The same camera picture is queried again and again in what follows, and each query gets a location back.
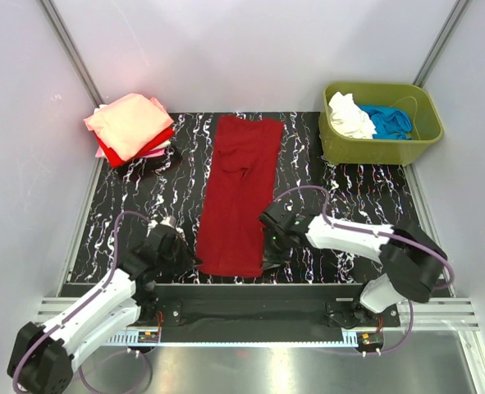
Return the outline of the dark red t-shirt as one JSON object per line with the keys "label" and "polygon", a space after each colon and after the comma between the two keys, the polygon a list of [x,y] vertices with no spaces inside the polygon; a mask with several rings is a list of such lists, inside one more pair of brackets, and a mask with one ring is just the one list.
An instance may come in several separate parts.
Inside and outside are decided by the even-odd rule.
{"label": "dark red t-shirt", "polygon": [[272,202],[284,124],[222,116],[199,220],[199,271],[219,277],[263,273],[263,225]]}

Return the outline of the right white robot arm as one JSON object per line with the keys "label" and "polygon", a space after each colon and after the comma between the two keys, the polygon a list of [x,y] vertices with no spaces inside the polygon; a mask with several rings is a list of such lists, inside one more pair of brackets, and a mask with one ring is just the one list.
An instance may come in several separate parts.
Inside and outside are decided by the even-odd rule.
{"label": "right white robot arm", "polygon": [[411,222],[361,224],[325,213],[293,213],[278,203],[270,204],[259,220],[276,251],[294,246],[338,250],[380,263],[383,274],[366,282],[351,307],[355,321],[365,326],[400,301],[428,302],[448,267],[445,252]]}

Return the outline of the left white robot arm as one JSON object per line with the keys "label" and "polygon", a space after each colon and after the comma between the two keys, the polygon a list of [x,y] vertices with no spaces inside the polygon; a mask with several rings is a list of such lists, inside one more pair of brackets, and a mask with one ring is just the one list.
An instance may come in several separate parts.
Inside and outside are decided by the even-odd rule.
{"label": "left white robot arm", "polygon": [[7,366],[16,393],[62,393],[75,371],[104,342],[131,324],[158,318],[162,277],[197,266],[173,217],[153,221],[94,287],[46,323],[19,329]]}

